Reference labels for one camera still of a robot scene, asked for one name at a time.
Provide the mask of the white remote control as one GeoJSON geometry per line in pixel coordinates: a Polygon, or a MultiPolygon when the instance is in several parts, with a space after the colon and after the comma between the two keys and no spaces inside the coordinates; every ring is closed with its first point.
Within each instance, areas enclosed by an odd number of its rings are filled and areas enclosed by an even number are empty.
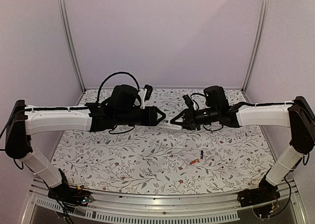
{"type": "Polygon", "coordinates": [[[164,119],[163,121],[161,121],[161,122],[159,123],[159,126],[160,126],[161,128],[164,128],[164,129],[171,129],[171,130],[182,130],[182,129],[183,129],[182,126],[172,124],[172,123],[170,122],[170,120],[167,120],[167,119],[164,119]]]}

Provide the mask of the orange battery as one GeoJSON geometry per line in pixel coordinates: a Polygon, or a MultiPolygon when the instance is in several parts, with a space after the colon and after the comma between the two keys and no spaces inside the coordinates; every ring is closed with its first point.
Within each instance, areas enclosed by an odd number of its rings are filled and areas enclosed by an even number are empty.
{"type": "Polygon", "coordinates": [[[190,165],[193,165],[193,164],[195,164],[195,163],[197,163],[197,162],[200,162],[199,159],[193,160],[193,161],[191,161],[189,164],[190,164],[190,165]]]}

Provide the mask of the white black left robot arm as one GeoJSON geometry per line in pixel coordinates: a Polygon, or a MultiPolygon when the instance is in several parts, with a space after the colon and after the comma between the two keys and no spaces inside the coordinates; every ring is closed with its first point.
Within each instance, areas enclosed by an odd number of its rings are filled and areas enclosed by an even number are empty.
{"type": "Polygon", "coordinates": [[[103,102],[77,106],[36,107],[24,100],[15,102],[10,117],[1,132],[5,135],[5,153],[19,160],[53,188],[62,201],[70,201],[72,188],[62,177],[61,170],[31,145],[31,136],[50,131],[79,130],[99,132],[116,126],[157,126],[166,118],[155,106],[147,106],[152,88],[136,89],[130,85],[116,86],[103,102]]]}

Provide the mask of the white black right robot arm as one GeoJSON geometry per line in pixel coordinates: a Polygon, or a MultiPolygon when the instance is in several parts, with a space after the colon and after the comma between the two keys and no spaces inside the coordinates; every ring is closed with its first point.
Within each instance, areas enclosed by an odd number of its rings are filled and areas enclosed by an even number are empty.
{"type": "Polygon", "coordinates": [[[273,167],[262,180],[263,185],[254,192],[258,202],[265,202],[273,193],[273,187],[298,164],[315,146],[315,115],[304,97],[293,101],[256,103],[239,102],[229,105],[223,87],[204,89],[206,108],[196,110],[188,95],[184,101],[187,109],[171,119],[171,124],[187,130],[199,130],[201,125],[218,122],[229,128],[245,126],[281,126],[290,128],[291,141],[273,167]]]}

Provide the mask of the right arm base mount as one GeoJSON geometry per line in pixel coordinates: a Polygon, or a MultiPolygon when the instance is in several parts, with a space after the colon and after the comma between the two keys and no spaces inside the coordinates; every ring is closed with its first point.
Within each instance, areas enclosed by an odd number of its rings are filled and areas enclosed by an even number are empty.
{"type": "Polygon", "coordinates": [[[272,216],[279,198],[278,186],[269,184],[266,181],[266,175],[259,182],[257,188],[245,189],[237,194],[237,200],[241,207],[257,205],[253,208],[253,212],[260,219],[272,216]]]}

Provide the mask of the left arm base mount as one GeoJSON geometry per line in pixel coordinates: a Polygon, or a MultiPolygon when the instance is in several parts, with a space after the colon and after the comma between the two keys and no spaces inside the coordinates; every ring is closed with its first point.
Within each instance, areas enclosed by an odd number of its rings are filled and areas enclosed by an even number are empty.
{"type": "Polygon", "coordinates": [[[70,206],[87,206],[88,203],[94,200],[92,193],[85,190],[84,185],[76,188],[71,187],[64,172],[61,169],[59,169],[59,172],[62,178],[61,184],[54,188],[49,188],[49,198],[61,201],[70,206]]]}

